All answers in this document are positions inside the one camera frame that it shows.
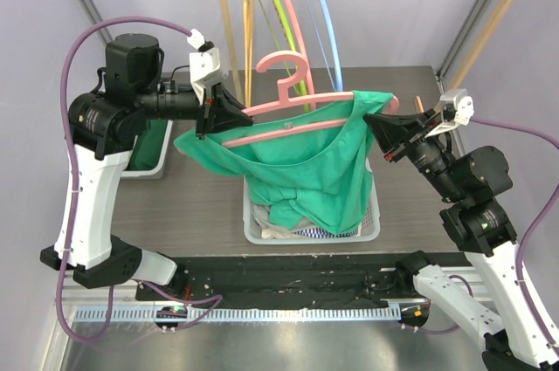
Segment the pink plastic hanger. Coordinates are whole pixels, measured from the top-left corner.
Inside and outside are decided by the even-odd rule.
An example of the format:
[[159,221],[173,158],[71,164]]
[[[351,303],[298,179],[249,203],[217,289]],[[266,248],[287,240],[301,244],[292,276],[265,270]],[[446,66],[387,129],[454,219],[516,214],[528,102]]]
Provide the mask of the pink plastic hanger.
[[311,113],[286,120],[275,120],[221,133],[222,139],[214,146],[235,157],[247,157],[251,151],[259,155],[286,152],[294,155],[300,151],[308,161],[332,158],[348,161],[364,158],[371,149],[372,133],[363,120],[366,114],[394,114],[399,100],[392,93],[384,92],[331,92],[291,97],[289,89],[306,78],[308,63],[298,52],[278,51],[264,56],[256,66],[266,72],[273,65],[289,62],[295,65],[294,73],[276,81],[278,98],[265,104],[251,106],[244,113],[253,116],[271,113],[296,106],[323,103],[325,106]]

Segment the green tank top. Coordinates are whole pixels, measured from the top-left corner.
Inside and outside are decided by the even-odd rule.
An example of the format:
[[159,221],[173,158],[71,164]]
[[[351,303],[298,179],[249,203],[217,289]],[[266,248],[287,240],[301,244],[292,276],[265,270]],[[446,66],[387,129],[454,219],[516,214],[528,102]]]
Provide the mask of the green tank top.
[[[238,127],[204,139],[190,130],[175,139],[176,149],[217,175],[243,176],[250,198],[269,209],[271,223],[288,229],[304,219],[329,233],[350,233],[363,220],[373,184],[366,161],[375,142],[363,117],[380,113],[391,93],[356,91],[352,100],[336,101],[284,120]],[[326,120],[339,127],[227,148],[227,141],[271,133],[290,124],[300,127]]]

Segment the coral pink hanger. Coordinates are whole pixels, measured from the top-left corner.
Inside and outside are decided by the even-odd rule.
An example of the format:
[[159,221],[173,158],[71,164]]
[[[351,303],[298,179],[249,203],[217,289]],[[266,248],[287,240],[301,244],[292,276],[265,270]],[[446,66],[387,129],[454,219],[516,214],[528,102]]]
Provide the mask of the coral pink hanger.
[[293,2],[292,0],[272,1],[279,24],[286,37],[289,50],[298,52],[307,62],[305,79],[294,87],[295,91],[299,95],[312,95],[314,94],[314,82],[311,74],[310,63],[308,61],[307,49],[300,28],[299,19],[293,7]]

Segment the yellow plastic hanger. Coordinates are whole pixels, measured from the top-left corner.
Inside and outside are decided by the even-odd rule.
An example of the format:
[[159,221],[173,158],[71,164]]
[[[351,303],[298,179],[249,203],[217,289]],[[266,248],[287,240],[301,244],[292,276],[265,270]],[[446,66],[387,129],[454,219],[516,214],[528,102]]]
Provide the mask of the yellow plastic hanger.
[[252,65],[254,0],[243,0],[244,52],[245,52],[245,105],[252,105]]

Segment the light blue hanger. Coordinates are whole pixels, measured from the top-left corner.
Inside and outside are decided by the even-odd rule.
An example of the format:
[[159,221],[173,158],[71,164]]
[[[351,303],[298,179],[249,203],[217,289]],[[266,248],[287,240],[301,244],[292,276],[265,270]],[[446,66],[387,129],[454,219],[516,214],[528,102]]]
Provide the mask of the light blue hanger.
[[342,77],[342,65],[340,61],[340,55],[337,46],[337,40],[335,35],[335,29],[332,22],[331,13],[328,7],[327,0],[318,0],[318,3],[321,7],[322,17],[324,20],[324,25],[328,37],[329,49],[330,49],[330,57],[327,56],[325,45],[322,41],[321,33],[318,27],[318,23],[315,18],[314,10],[310,4],[309,0],[304,0],[305,5],[307,7],[307,12],[311,20],[311,24],[314,28],[314,33],[317,39],[318,46],[321,51],[321,56],[325,68],[327,70],[328,78],[330,81],[330,85],[335,92],[342,92],[344,89],[343,86],[343,77]]

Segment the grey tank top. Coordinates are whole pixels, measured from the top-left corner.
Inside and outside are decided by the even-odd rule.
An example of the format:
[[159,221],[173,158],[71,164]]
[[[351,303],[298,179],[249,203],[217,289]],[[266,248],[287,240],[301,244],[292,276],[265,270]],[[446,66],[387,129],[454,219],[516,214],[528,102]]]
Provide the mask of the grey tank top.
[[252,203],[251,211],[254,219],[262,230],[281,231],[281,228],[270,220],[271,208],[269,206]]

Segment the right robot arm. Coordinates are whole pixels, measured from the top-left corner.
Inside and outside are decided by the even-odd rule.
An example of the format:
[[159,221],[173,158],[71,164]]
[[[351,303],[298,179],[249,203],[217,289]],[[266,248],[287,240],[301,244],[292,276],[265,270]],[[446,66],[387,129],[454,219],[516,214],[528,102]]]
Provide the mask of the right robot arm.
[[484,146],[457,157],[452,139],[436,127],[445,117],[367,114],[364,120],[389,162],[406,157],[448,207],[439,215],[449,238],[480,276],[491,311],[417,251],[396,263],[399,293],[433,301],[477,345],[488,370],[556,370],[558,327],[523,267],[522,247],[496,197],[512,188],[505,155]]

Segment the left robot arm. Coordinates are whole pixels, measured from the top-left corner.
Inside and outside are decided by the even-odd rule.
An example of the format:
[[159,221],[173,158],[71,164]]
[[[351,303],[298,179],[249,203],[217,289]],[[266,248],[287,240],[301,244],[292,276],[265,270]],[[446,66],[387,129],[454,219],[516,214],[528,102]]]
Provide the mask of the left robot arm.
[[193,120],[200,140],[253,123],[224,88],[218,48],[199,31],[192,31],[187,41],[194,49],[188,85],[162,79],[164,52],[157,38],[123,34],[106,47],[97,87],[69,107],[66,225],[39,259],[55,271],[71,269],[74,280],[85,288],[133,279],[154,284],[168,300],[185,292],[181,265],[122,241],[112,234],[111,224],[121,175],[149,120]]

